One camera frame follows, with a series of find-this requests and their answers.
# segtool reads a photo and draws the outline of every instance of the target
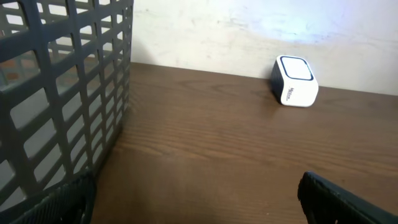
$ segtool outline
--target small white device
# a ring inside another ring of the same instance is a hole
[[[300,57],[278,56],[271,85],[280,103],[287,106],[311,106],[318,94],[318,82],[309,64]]]

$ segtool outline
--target black plastic basket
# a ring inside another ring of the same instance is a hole
[[[95,172],[129,99],[132,0],[0,0],[0,212]]]

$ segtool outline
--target white cube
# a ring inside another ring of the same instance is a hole
[[[307,61],[280,55],[271,74],[272,91],[283,105],[308,107],[318,94],[318,82]]]

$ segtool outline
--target logo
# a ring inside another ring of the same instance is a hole
[[[287,92],[287,96],[286,96],[286,101],[288,101],[290,99],[290,96],[292,96],[294,88],[289,88],[289,91]]]

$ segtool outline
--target wood grain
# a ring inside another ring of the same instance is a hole
[[[320,88],[293,108],[261,79],[131,68],[93,223],[306,223],[306,170],[397,213],[398,97]]]

